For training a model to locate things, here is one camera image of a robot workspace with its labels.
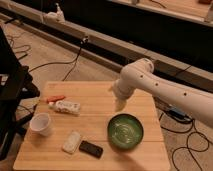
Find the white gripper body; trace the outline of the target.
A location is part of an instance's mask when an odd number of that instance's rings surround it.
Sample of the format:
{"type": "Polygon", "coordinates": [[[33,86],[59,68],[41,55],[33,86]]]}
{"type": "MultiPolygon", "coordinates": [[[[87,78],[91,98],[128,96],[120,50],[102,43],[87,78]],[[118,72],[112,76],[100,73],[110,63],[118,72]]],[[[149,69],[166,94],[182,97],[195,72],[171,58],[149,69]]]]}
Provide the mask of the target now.
{"type": "Polygon", "coordinates": [[[117,79],[110,87],[110,91],[119,100],[127,100],[133,95],[133,88],[123,79],[117,79]]]}

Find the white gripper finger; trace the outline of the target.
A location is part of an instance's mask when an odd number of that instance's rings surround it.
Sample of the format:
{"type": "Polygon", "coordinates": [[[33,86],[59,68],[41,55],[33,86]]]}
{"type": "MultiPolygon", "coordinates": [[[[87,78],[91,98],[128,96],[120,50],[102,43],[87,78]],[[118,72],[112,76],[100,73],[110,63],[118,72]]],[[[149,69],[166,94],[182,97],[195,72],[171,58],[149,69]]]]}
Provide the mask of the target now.
{"type": "Polygon", "coordinates": [[[122,111],[126,106],[126,101],[125,100],[120,100],[120,99],[116,99],[115,100],[115,111],[119,112],[122,111]]]}

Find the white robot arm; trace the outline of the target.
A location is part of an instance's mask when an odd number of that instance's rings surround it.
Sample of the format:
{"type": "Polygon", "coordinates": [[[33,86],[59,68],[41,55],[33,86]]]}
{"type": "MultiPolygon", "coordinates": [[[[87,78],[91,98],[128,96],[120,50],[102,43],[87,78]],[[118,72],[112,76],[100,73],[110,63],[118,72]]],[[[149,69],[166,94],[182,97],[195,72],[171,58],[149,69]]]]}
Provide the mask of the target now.
{"type": "Polygon", "coordinates": [[[136,89],[144,90],[213,128],[212,93],[160,78],[153,71],[154,64],[147,58],[124,66],[111,87],[117,103],[124,106],[136,89]]]}

